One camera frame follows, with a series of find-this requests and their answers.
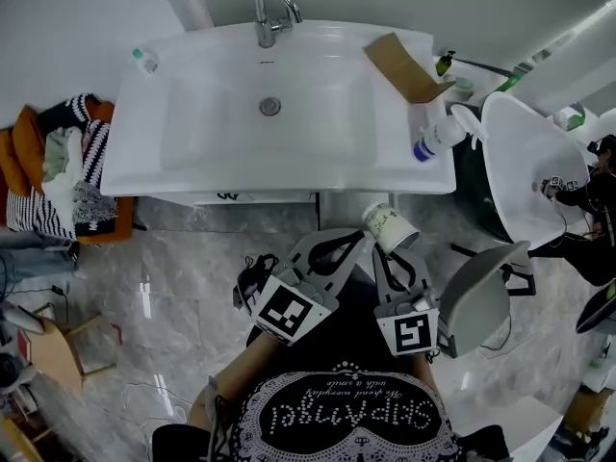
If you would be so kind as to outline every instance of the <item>chair backrest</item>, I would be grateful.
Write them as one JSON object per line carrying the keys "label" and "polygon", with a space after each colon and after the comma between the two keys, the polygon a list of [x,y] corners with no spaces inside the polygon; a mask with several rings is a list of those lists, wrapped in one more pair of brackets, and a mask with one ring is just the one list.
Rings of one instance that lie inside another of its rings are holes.
{"label": "chair backrest", "polygon": [[529,242],[517,242],[482,251],[451,278],[441,294],[439,328],[453,337],[454,357],[479,347],[505,321],[509,293],[499,270],[529,247]]}

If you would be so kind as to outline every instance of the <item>drain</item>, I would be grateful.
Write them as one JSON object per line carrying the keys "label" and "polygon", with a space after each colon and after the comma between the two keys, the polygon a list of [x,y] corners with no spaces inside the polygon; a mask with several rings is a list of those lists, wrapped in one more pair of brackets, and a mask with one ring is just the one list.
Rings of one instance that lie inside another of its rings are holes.
{"label": "drain", "polygon": [[266,97],[259,103],[259,111],[265,116],[278,115],[280,112],[280,99],[275,97]]}

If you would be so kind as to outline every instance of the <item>sink basin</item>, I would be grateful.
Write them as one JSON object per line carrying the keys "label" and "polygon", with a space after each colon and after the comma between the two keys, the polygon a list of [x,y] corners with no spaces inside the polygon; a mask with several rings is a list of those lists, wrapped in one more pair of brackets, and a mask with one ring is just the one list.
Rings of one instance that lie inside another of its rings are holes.
{"label": "sink basin", "polygon": [[580,187],[586,183],[588,169],[573,140],[502,92],[486,99],[481,122],[488,131],[483,156],[490,191],[511,240],[530,241],[533,249],[565,232],[563,219],[569,227],[582,221],[579,207],[556,206],[540,192],[543,180],[552,176]]}
{"label": "sink basin", "polygon": [[365,24],[304,21],[268,49],[252,23],[149,43],[159,67],[123,76],[101,191],[454,191],[450,152],[412,155],[442,98],[410,105],[364,53],[392,31],[437,79],[432,36]]}

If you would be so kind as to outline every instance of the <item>marble floor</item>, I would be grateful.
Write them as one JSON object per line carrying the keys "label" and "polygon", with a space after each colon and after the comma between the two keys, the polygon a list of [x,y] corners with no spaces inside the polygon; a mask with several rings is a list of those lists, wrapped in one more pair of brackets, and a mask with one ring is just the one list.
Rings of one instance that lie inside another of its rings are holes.
{"label": "marble floor", "polygon": [[[403,196],[400,209],[422,230],[417,250],[437,292],[465,261],[449,250],[450,242],[475,250],[494,245],[448,195]],[[285,256],[317,228],[314,206],[304,204],[191,209],[142,198],[138,219],[147,231],[134,232],[124,244],[84,247],[73,274],[17,287],[62,287],[72,325],[99,311],[105,318],[78,336],[77,347],[86,371],[112,362],[115,371],[88,380],[82,395],[43,375],[32,384],[51,427],[89,462],[151,459],[153,430],[181,423],[208,375],[244,348],[250,321],[231,304],[244,257]],[[435,361],[434,375],[454,423],[527,395],[563,412],[598,352],[603,337],[575,332],[593,289],[565,262],[533,265],[538,294],[512,298],[512,333],[503,350],[478,349]],[[30,309],[50,300],[63,320],[59,296],[11,296]],[[112,325],[121,328],[122,344]],[[486,344],[497,347],[506,332],[504,325]]]}

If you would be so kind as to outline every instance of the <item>gray chair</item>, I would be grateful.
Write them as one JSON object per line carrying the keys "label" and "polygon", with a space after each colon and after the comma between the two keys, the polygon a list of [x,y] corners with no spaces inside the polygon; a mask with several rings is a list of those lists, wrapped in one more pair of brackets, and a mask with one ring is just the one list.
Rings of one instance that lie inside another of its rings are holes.
{"label": "gray chair", "polygon": [[[528,273],[516,271],[509,264],[516,257],[527,259],[529,242],[505,244],[475,254],[451,278],[441,294],[439,316],[439,347],[452,358],[479,347],[509,316],[511,295],[534,295],[534,279]],[[511,274],[525,278],[525,290],[507,290],[505,283]]]}

